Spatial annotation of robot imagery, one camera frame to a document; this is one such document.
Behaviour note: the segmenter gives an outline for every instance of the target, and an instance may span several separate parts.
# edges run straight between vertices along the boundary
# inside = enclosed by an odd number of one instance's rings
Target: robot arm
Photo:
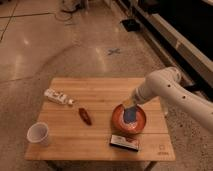
[[[213,103],[196,96],[179,85],[180,72],[169,67],[155,71],[132,93],[136,104],[144,104],[156,96],[167,99],[188,113],[204,128],[213,133]]]

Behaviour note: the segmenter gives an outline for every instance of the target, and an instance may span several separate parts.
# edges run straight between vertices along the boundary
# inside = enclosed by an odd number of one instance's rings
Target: floor
[[[91,0],[87,10],[69,17],[59,12],[59,0],[12,0],[0,6],[0,170],[51,170],[23,157],[27,129],[36,122],[53,77],[143,77],[164,68],[142,32],[126,32],[120,24],[125,15],[114,2],[109,8]],[[109,53],[116,48],[120,53]],[[213,170],[212,135],[184,112],[168,107],[177,159],[153,170]],[[145,164],[72,162],[67,170],[136,171]]]

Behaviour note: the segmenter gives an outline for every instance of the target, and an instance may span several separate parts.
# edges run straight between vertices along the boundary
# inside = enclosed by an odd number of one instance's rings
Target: cup
[[[30,143],[39,144],[41,146],[50,145],[49,128],[44,122],[37,122],[33,124],[28,132],[27,139]]]

